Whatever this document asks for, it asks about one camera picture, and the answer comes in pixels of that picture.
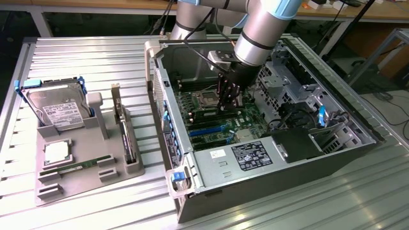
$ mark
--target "metal workbench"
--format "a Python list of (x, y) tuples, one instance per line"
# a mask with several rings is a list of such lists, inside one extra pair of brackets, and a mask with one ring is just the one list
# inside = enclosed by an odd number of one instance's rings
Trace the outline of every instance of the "metal workbench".
[(86, 89), (112, 107), (110, 83), (124, 84), (122, 103), (146, 172), (44, 207), (33, 203), (35, 115), (11, 85), (0, 116), (0, 229), (402, 229), (409, 226), (408, 144), (370, 113), (357, 94), (305, 43), (284, 37), (356, 106), (385, 144), (334, 175), (178, 225), (168, 196), (145, 88), (144, 42), (158, 36), (41, 38), (24, 44), (13, 80), (60, 79), (78, 74)]

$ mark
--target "motherboard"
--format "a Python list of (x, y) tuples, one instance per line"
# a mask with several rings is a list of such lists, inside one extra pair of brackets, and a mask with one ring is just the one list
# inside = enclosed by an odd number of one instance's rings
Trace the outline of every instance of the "motherboard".
[(268, 130), (250, 92), (240, 96), (237, 109), (217, 111), (216, 85), (174, 93), (189, 139), (196, 151), (254, 140)]

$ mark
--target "blue pcie slot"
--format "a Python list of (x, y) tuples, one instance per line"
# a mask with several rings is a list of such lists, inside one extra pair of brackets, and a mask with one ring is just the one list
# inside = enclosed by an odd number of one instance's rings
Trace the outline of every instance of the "blue pcie slot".
[(205, 135), (205, 134), (222, 132), (225, 127), (226, 127), (226, 125), (216, 127), (216, 128), (208, 128), (208, 129), (204, 129), (204, 130), (190, 131), (189, 137), (196, 137), (196, 136), (201, 136), (201, 135)]

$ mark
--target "robotic arm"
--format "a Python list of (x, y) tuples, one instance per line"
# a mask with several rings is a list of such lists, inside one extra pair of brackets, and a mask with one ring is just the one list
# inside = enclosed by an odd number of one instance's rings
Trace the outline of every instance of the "robotic arm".
[(301, 0), (178, 0), (172, 39), (205, 39), (205, 28), (197, 28), (212, 8), (224, 26), (240, 27), (242, 33), (234, 52), (210, 51), (208, 58), (228, 67), (218, 73), (218, 109), (234, 108), (236, 97), (253, 84), (260, 68), (281, 34), (296, 16)]

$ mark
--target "hard drive label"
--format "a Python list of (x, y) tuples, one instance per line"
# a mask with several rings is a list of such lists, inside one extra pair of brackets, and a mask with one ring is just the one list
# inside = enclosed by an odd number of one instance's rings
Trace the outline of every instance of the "hard drive label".
[(257, 169), (273, 163), (261, 141), (232, 147), (242, 171)]
[(42, 109), (54, 127), (82, 123), (76, 102), (44, 106)]

